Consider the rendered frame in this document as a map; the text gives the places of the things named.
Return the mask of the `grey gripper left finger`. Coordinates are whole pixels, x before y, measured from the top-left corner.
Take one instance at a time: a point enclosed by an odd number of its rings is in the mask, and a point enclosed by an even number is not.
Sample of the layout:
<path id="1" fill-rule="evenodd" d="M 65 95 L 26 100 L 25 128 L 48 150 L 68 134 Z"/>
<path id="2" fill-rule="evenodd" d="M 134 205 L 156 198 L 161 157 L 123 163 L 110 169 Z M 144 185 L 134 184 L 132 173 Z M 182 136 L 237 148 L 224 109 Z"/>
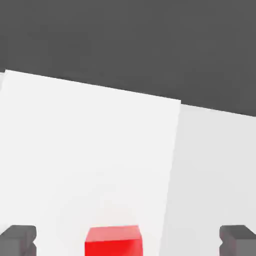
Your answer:
<path id="1" fill-rule="evenodd" d="M 0 256 L 37 256 L 34 225 L 11 225 L 0 235 Z"/>

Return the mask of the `small red cube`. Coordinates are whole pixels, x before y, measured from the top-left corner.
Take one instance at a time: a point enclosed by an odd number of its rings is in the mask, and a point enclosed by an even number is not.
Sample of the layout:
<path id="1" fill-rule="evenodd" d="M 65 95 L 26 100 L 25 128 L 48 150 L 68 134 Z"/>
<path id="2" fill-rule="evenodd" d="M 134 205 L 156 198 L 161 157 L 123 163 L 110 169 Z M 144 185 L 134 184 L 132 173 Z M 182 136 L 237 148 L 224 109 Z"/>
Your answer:
<path id="1" fill-rule="evenodd" d="M 91 227 L 84 256 L 143 256 L 143 239 L 137 225 Z"/>

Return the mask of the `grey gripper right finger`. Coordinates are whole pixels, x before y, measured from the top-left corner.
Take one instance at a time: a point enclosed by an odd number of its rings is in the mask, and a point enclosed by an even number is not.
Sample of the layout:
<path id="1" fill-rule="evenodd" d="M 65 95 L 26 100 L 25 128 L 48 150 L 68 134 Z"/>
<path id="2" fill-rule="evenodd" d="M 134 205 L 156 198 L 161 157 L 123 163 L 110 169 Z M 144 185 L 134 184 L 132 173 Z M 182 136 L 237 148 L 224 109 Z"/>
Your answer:
<path id="1" fill-rule="evenodd" d="M 256 256 L 256 234 L 245 225 L 222 225 L 219 256 Z"/>

